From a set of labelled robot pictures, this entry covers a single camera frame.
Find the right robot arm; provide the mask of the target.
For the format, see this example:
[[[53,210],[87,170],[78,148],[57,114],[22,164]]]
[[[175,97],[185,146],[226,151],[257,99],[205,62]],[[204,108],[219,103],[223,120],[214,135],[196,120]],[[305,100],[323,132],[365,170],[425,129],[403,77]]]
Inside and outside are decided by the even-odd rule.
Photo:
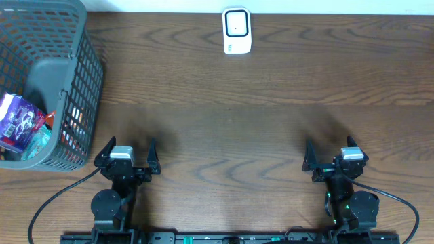
[[[353,180],[363,173],[369,157],[351,136],[347,146],[340,149],[330,163],[321,163],[315,154],[313,144],[308,140],[302,170],[312,173],[313,182],[324,182],[327,193],[325,208],[335,221],[329,231],[329,238],[339,243],[349,235],[367,235],[376,227],[379,198],[366,191],[354,191]]]

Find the purple snack package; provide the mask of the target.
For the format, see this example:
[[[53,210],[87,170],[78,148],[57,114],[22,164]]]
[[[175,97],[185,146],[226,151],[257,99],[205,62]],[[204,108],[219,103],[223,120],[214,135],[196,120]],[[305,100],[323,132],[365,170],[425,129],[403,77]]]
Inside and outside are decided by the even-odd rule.
[[[45,124],[45,113],[16,94],[4,93],[1,99],[1,146],[22,153]]]

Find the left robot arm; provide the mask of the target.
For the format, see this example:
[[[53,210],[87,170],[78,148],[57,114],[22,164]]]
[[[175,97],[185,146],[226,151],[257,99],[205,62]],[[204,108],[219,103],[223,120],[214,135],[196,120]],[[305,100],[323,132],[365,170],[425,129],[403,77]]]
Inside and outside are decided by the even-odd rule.
[[[117,146],[116,137],[97,154],[94,165],[110,180],[110,189],[98,192],[91,202],[94,215],[92,243],[146,243],[146,234],[131,226],[138,187],[150,182],[153,175],[161,173],[161,166],[151,140],[146,162],[147,167],[134,165],[131,146]]]

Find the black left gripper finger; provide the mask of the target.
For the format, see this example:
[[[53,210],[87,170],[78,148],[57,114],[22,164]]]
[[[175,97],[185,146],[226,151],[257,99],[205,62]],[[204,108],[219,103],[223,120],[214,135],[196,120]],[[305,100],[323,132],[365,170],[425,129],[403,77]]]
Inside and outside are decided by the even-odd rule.
[[[151,139],[151,143],[149,146],[148,155],[146,158],[146,162],[148,163],[149,169],[152,174],[160,174],[161,173],[161,165],[159,163],[159,159],[156,151],[156,140],[154,138]]]
[[[116,146],[116,137],[112,137],[107,145],[96,155],[94,159],[95,167],[105,167],[110,161],[110,153]]]

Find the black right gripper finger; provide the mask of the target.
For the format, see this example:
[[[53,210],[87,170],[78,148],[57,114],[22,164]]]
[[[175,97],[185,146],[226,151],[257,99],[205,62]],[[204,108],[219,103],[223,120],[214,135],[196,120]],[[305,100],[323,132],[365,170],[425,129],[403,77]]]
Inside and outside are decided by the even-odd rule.
[[[302,171],[313,171],[317,167],[317,157],[310,140],[306,141]]]
[[[347,136],[347,146],[348,147],[358,147],[356,141],[354,140],[354,138],[351,135]]]

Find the green snack wrapper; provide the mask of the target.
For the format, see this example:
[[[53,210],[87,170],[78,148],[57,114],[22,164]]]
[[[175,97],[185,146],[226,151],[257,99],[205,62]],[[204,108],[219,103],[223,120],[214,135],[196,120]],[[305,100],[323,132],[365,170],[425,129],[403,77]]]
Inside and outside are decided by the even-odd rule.
[[[21,160],[25,161],[38,155],[47,146],[51,134],[46,125],[40,127],[21,154]]]

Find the orange snack bar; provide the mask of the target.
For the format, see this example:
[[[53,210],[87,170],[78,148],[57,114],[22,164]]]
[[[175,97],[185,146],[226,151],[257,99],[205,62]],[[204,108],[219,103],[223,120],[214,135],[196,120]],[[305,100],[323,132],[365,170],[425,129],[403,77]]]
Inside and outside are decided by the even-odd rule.
[[[55,111],[52,111],[52,112],[46,114],[46,116],[44,116],[45,124],[51,129],[54,126],[55,116],[56,116]]]

